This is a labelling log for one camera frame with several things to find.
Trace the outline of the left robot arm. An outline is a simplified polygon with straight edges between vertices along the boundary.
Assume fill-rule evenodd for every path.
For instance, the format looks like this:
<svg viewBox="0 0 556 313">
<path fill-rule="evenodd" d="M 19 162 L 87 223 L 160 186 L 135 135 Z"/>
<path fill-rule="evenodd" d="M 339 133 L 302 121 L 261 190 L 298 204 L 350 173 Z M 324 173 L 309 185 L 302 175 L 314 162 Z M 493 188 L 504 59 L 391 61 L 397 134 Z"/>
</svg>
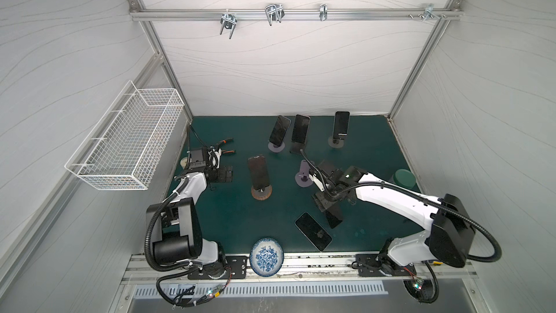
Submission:
<svg viewBox="0 0 556 313">
<path fill-rule="evenodd" d="M 185 167 L 175 176 L 178 185 L 164 201 L 147 208 L 143 252 L 153 270 L 168 272 L 197 266 L 212 275 L 224 271 L 224 249 L 203 237 L 196 204 L 211 184 L 233 179 L 233 168 L 221 166 L 225 143 L 188 152 Z"/>
</svg>

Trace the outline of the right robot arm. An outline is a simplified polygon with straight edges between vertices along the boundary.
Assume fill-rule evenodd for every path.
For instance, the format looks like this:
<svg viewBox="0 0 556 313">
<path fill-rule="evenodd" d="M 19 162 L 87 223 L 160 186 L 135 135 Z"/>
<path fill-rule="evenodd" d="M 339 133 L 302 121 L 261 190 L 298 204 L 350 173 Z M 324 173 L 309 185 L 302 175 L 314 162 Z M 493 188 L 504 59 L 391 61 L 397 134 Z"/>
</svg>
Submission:
<svg viewBox="0 0 556 313">
<path fill-rule="evenodd" d="M 462 268 L 469 260 L 497 262 L 502 257 L 498 240 L 469 217 L 462 201 L 453 195 L 429 196 L 389 183 L 361 168 L 327 172 L 314 163 L 309 176 L 324 208 L 346 199 L 375 204 L 417 224 L 421 231 L 387 239 L 372 265 L 386 274 L 415 264 L 437 260 Z"/>
</svg>

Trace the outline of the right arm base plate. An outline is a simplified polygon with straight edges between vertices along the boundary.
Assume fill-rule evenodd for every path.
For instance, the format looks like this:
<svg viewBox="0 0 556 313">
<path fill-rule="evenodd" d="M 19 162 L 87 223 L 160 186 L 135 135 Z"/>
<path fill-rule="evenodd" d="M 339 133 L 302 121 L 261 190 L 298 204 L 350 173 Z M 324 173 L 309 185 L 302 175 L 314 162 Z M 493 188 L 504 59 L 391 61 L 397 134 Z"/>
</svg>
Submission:
<svg viewBox="0 0 556 313">
<path fill-rule="evenodd" d="M 357 254 L 351 268 L 358 272 L 359 277 L 413 277 L 416 270 L 413 265 L 405 267 L 396 264 L 387 255 Z"/>
</svg>

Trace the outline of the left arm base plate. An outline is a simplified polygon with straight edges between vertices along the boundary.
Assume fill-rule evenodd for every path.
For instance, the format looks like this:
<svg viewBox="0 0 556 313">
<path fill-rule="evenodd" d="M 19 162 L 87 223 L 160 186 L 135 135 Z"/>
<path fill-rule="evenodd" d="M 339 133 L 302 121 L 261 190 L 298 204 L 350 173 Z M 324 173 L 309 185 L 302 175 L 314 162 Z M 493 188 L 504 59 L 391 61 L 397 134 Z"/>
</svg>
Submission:
<svg viewBox="0 0 556 313">
<path fill-rule="evenodd" d="M 188 275 L 190 281 L 218 281 L 227 278 L 245 279 L 248 267 L 247 256 L 229 256 L 225 257 L 223 264 L 205 265 Z"/>
</svg>

